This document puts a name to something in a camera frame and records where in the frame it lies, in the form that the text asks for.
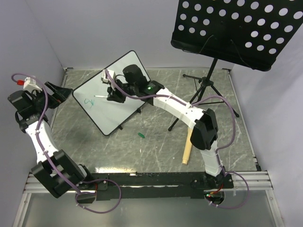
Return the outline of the white whiteboard with black frame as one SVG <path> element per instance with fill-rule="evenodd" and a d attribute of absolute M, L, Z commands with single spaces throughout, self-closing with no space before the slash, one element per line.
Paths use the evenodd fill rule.
<path fill-rule="evenodd" d="M 106 69 L 121 88 L 125 88 L 125 84 L 129 82 L 139 85 L 140 82 L 151 80 L 133 50 L 108 65 Z M 103 82 L 104 76 L 105 71 L 102 70 L 75 88 L 72 96 L 101 133 L 108 136 L 114 130 L 121 129 L 122 124 L 139 111 L 144 102 L 125 97 L 108 79 Z"/>

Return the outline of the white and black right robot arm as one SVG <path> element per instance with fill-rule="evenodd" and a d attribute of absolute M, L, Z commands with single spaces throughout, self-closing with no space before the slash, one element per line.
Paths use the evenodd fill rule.
<path fill-rule="evenodd" d="M 101 81 L 109 85 L 107 100 L 118 103 L 124 103 L 126 98 L 141 100 L 165 110 L 185 123 L 192 130 L 191 144 L 202 154 L 208 185 L 218 188 L 227 172 L 218 153 L 218 125 L 214 111 L 198 108 L 196 103 L 185 102 L 159 82 L 148 81 L 135 64 L 125 67 L 122 76 L 124 83 L 117 79 L 112 70 L 105 69 L 101 73 Z"/>

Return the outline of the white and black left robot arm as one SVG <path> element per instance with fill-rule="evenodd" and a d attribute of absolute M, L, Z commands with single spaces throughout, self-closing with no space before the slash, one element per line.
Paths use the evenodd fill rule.
<path fill-rule="evenodd" d="M 74 185 L 83 190 L 93 186 L 94 179 L 85 166 L 77 165 L 62 149 L 55 146 L 51 127 L 45 115 L 47 109 L 55 109 L 72 94 L 70 88 L 46 82 L 53 94 L 48 94 L 29 77 L 18 80 L 22 90 L 8 96 L 15 107 L 15 119 L 21 131 L 27 134 L 35 147 L 37 164 L 31 169 L 34 177 L 55 198 L 61 197 Z"/>

